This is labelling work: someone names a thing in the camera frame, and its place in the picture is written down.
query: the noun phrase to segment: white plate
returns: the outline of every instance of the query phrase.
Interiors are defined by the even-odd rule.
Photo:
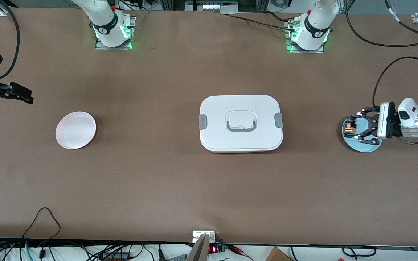
[[[56,140],[65,149],[76,150],[88,145],[96,133],[96,122],[90,114],[76,111],[58,123]]]

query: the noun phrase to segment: container lid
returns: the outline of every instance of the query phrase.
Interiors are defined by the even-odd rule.
[[[211,152],[263,152],[283,140],[278,102],[268,95],[207,97],[199,115],[200,139]]]

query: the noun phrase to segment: black clamp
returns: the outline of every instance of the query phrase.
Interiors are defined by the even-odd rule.
[[[367,107],[363,108],[362,111],[358,114],[349,116],[346,121],[346,127],[343,129],[343,136],[346,138],[355,138],[357,136],[357,139],[359,142],[364,144],[370,144],[370,145],[379,145],[379,141],[377,138],[377,130],[378,130],[378,114],[376,114],[373,117],[367,116],[367,113],[369,112],[378,112],[373,107]],[[353,130],[356,129],[356,120],[358,118],[364,118],[368,121],[367,129],[361,133],[353,133]],[[367,136],[373,135],[374,137],[370,140],[365,140],[364,138]]]

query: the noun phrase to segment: metal mounting plate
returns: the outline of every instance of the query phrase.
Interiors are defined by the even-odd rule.
[[[199,239],[199,236],[202,234],[209,233],[210,234],[210,242],[215,243],[216,242],[216,233],[212,230],[193,230],[193,243],[196,243],[196,241]]]

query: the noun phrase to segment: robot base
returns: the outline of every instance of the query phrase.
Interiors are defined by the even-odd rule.
[[[369,122],[365,118],[357,118],[356,119],[356,132],[357,133],[364,132],[368,128],[368,124],[369,124]],[[345,133],[346,125],[347,125],[347,120],[345,120],[343,122],[343,126],[341,128],[341,135],[342,135],[344,141],[346,142],[346,144],[351,149],[353,149],[357,152],[374,152],[382,144],[381,139],[378,139],[378,144],[374,145],[374,144],[365,144],[365,143],[359,142],[359,139],[357,138],[357,136],[345,137],[344,133]],[[370,140],[372,140],[372,138],[375,138],[375,136],[370,135],[370,136],[364,137],[362,139],[366,140],[366,141],[370,141]]]
[[[293,28],[288,22],[283,22],[283,26],[285,28]],[[322,44],[322,46],[320,46],[319,49],[313,50],[313,51],[307,51],[307,50],[300,48],[297,43],[291,40],[294,37],[293,34],[295,33],[285,30],[285,39],[287,41],[287,51],[289,53],[324,53],[325,52],[325,48],[324,48],[325,42]]]
[[[133,35],[135,34],[136,17],[135,16],[129,16],[128,14],[126,14],[124,22],[125,22],[125,26],[126,26],[126,27],[125,26],[123,27],[124,36],[126,36],[126,37],[130,36],[130,38],[126,39],[126,41],[124,41],[119,46],[109,47],[109,46],[105,46],[103,43],[101,43],[101,41],[99,40],[99,37],[96,36],[96,43],[95,43],[94,48],[96,50],[130,50],[133,46]]]

